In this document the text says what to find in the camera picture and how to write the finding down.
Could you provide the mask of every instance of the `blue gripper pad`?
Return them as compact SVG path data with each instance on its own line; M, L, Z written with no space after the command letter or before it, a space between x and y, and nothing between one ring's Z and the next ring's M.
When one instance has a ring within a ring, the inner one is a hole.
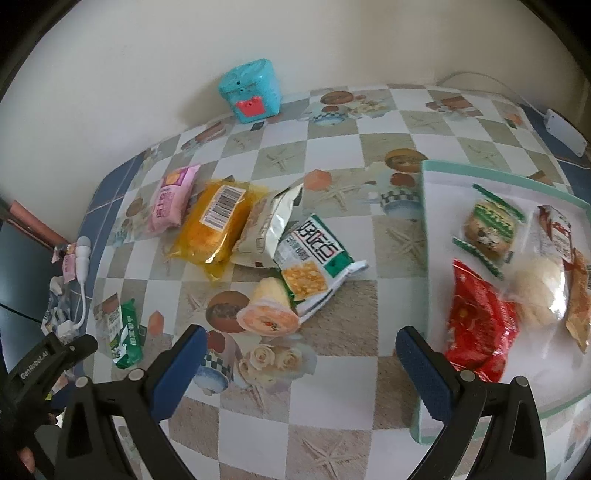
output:
M447 424L453 411L452 392L425 352L405 329L401 329L396 336L396 355L428 412L435 420Z
M203 327L198 327L152 390L150 414L155 421L166 420L173 415L206 353L207 332Z

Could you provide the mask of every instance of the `green and white snack bag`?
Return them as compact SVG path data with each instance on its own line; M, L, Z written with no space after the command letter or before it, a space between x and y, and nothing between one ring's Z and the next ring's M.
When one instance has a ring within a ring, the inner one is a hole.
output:
M143 358L134 302L120 305L114 294L95 307L97 333L107 341L117 368L129 368Z
M274 261L302 321L329 301L348 276L368 267L365 260L353 260L317 215L281 240Z

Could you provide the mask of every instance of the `yellow snack bag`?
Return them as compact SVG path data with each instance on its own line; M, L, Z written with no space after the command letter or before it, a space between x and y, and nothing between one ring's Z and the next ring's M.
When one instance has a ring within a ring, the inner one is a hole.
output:
M266 193L248 182L207 182L169 256L201 265L211 280L220 279L252 206Z

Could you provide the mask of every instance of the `person's hand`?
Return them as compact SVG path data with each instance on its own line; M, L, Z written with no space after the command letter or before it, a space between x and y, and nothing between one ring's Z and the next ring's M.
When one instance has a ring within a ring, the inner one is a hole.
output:
M33 473L35 472L35 457L33 457L33 452L29 447L25 447L22 450L17 452L18 457L21 459L21 462L25 464L27 470Z

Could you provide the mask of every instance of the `checkered tablecloth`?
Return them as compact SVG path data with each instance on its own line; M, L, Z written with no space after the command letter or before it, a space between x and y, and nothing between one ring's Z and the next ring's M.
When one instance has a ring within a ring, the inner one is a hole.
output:
M277 117L248 125L231 116L216 119L141 154L102 254L93 298L93 304L113 293L122 301L134 298L143 325L162 315L163 332L148 334L141 367L189 324L211 330L205 312L215 294L233 290L248 297L268 276L230 266L220 282L210 284L198 267L166 258L177 231L158 238L143 234L158 182L175 168L202 165L192 202L209 179L233 176L282 189L310 173L310 185L319 184L328 172L330 184L305 189L293 219L316 212L354 259L369 262L299 332L317 354L313 375L275 394L231 384L208 396L189 386L163 429L196 478L405 479L426 453L428 446L413 441L409 431L417 394L393 355L399 328L426 328L417 173L424 158L536 175L570 191L519 106L498 95L435 86L289 95ZM87 331L95 332L92 315ZM243 351L261 340L251 333L234 338ZM88 364L96 382L126 374L104 347ZM565 478L578 462L590 421L587 400L543 421L548 478ZM117 422L132 463L149 478L126 427ZM457 476L468 473L480 441L470 445Z

